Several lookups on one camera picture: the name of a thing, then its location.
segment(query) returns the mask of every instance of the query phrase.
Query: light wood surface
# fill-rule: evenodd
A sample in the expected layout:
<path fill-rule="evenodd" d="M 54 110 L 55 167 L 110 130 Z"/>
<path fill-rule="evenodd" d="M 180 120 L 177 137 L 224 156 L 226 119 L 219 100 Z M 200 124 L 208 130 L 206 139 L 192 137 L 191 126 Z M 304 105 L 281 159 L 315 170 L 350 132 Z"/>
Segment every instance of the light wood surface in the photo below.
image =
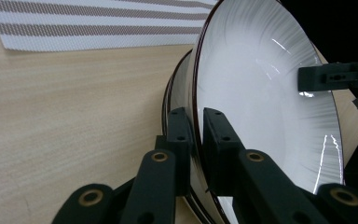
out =
<path fill-rule="evenodd" d="M 191 48 L 34 53 L 0 42 L 0 223 L 49 223 L 74 190 L 134 177 L 160 134 L 168 78 Z M 336 98 L 346 157 L 358 142 L 351 97 Z M 180 199 L 176 215 L 197 222 Z"/>

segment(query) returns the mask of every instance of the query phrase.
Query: striped cloth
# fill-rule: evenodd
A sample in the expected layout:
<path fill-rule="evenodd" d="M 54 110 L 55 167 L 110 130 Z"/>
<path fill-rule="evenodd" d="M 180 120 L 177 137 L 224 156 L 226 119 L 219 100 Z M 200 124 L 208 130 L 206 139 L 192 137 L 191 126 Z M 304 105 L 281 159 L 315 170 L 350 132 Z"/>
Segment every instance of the striped cloth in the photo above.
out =
<path fill-rule="evenodd" d="M 193 44 L 217 0 L 0 0 L 6 49 Z"/>

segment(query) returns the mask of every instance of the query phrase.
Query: white stripe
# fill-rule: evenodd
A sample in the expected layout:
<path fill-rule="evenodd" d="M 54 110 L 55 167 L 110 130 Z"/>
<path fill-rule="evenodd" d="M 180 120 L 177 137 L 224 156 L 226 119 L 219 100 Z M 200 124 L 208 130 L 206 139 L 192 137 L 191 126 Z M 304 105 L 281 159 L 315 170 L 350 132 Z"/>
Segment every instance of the white stripe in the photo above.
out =
<path fill-rule="evenodd" d="M 6 49 L 29 51 L 65 51 L 194 44 L 197 37 L 198 35 L 91 35 L 59 37 L 1 35 Z"/>
<path fill-rule="evenodd" d="M 163 5 L 151 5 L 145 3 L 132 3 L 122 1 L 93 1 L 93 0 L 17 0 L 17 2 L 50 3 L 83 7 L 113 7 L 138 10 L 179 12 L 179 13 L 209 13 L 211 10 L 204 7 L 172 7 Z"/>
<path fill-rule="evenodd" d="M 144 19 L 144 18 L 65 16 L 65 15 L 49 15 L 49 14 L 0 12 L 0 23 L 202 27 L 204 20 L 181 21 L 181 20 Z"/>

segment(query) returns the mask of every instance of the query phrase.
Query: glossy plate surface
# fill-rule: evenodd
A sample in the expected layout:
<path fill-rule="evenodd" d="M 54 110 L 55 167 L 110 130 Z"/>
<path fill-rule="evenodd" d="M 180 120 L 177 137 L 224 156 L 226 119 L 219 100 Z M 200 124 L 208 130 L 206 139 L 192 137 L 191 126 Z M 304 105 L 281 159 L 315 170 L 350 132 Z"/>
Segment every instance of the glossy plate surface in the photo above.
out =
<path fill-rule="evenodd" d="M 298 67 L 319 64 L 305 33 L 279 3 L 226 0 L 176 69 L 168 105 L 186 107 L 199 143 L 203 108 L 221 110 L 246 148 L 268 153 L 296 185 L 315 193 L 321 184 L 343 182 L 331 92 L 296 89 Z M 199 162 L 194 159 L 192 185 L 200 179 L 196 192 L 208 198 Z M 219 198 L 235 222 L 229 200 Z"/>

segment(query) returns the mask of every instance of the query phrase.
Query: plate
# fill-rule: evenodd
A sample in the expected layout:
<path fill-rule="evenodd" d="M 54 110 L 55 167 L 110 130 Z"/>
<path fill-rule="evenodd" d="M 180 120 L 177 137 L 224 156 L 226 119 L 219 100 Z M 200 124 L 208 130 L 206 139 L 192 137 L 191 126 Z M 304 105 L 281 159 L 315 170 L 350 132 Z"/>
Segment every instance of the plate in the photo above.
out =
<path fill-rule="evenodd" d="M 322 184 L 343 183 L 333 95 L 296 88 L 297 69 L 320 64 L 304 31 L 276 1 L 219 2 L 175 69 L 163 118 L 184 107 L 202 151 L 203 108 L 220 110 L 246 148 L 268 153 L 297 186 L 316 193 Z M 236 222 L 230 198 L 205 193 L 202 160 L 202 153 L 193 158 L 195 201 L 214 222 Z"/>

